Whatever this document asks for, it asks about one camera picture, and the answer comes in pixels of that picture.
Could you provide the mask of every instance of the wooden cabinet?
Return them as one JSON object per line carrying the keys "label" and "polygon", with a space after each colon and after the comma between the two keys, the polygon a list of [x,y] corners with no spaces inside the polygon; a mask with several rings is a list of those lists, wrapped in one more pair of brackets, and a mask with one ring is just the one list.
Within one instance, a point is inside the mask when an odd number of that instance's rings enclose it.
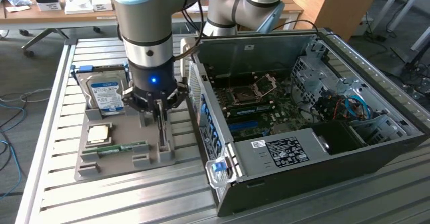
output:
{"label": "wooden cabinet", "polygon": [[[294,0],[304,8],[300,19],[308,19],[318,27],[329,27],[349,40],[360,25],[373,0]],[[309,29],[312,24],[298,22],[296,29]]]}

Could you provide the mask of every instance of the gray carpet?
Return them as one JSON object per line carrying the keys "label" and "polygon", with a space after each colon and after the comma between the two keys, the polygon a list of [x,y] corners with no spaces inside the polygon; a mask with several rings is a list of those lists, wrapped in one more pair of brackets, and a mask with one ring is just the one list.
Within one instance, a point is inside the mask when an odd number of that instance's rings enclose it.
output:
{"label": "gray carpet", "polygon": [[[371,9],[371,17],[375,17],[381,10],[387,0],[376,1]],[[391,19],[391,15],[381,22],[376,34],[384,33],[385,24]],[[388,47],[400,48],[405,53],[415,55],[409,50],[421,34],[430,25],[430,18],[416,11],[412,11],[396,33],[397,39],[389,38],[384,43]],[[38,34],[41,30],[31,30],[33,34]],[[75,38],[98,38],[115,37],[115,27],[102,27],[102,34],[93,31],[93,28],[79,28],[65,30],[65,32]],[[176,33],[186,33],[185,28],[178,29]],[[11,31],[6,39],[0,40],[0,95],[7,93],[23,93],[39,88],[51,87],[58,67],[58,62],[63,50],[63,38],[58,34],[50,35],[31,50],[37,56],[31,59],[26,58],[22,53],[22,45],[30,40],[30,37],[22,36],[18,31]],[[351,44],[357,48],[364,56],[369,56],[383,50],[383,48],[369,43],[363,37],[352,39]],[[395,72],[403,68],[400,59],[392,57],[392,53],[387,52],[372,58],[372,62],[384,70]],[[424,62],[430,62],[430,53],[428,52]],[[49,96],[49,92],[41,93],[33,99]],[[22,106],[23,102],[15,102],[11,106]],[[30,170],[34,150],[37,147],[39,131],[43,123],[47,102],[30,103],[27,105],[29,116],[26,121],[11,131],[7,132],[9,138],[15,146],[22,167],[26,172]],[[0,108],[0,123],[15,114],[17,110]],[[0,165],[6,162],[7,154],[0,156]],[[0,192],[6,192],[17,183],[18,170],[14,161],[0,172]],[[26,179],[15,192],[25,190]],[[21,196],[6,197],[0,200],[0,223],[10,224],[15,222],[17,212],[21,204]]]}

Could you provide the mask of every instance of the circuit board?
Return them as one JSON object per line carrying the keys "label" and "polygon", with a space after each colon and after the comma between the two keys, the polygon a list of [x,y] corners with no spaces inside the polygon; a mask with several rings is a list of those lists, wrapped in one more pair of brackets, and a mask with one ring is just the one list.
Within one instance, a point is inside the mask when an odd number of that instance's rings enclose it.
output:
{"label": "circuit board", "polygon": [[286,87],[270,74],[253,84],[216,88],[216,93],[236,142],[296,131],[308,124]]}

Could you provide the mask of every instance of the aluminum workbench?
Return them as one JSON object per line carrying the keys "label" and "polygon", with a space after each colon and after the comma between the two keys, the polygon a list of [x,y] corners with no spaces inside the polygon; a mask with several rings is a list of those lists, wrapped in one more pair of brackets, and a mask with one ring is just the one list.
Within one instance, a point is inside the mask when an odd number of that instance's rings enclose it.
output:
{"label": "aluminum workbench", "polygon": [[[180,54],[180,41],[185,36],[174,37],[176,54]],[[185,107],[172,113],[178,133],[176,142],[182,143],[189,152],[181,163],[77,182],[74,167],[85,97],[70,77],[71,65],[122,64],[126,60],[124,43],[117,38],[83,39],[65,46],[18,224],[423,223],[430,220],[428,142],[375,174],[218,218]]]}

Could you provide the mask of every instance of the motherboard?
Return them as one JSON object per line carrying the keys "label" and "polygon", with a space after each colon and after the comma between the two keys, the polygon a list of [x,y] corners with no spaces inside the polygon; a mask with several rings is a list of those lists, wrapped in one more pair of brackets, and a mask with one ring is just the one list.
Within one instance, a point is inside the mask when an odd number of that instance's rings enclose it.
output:
{"label": "motherboard", "polygon": [[217,79],[214,90],[236,142],[300,130],[313,120],[301,115],[288,82],[288,72]]}

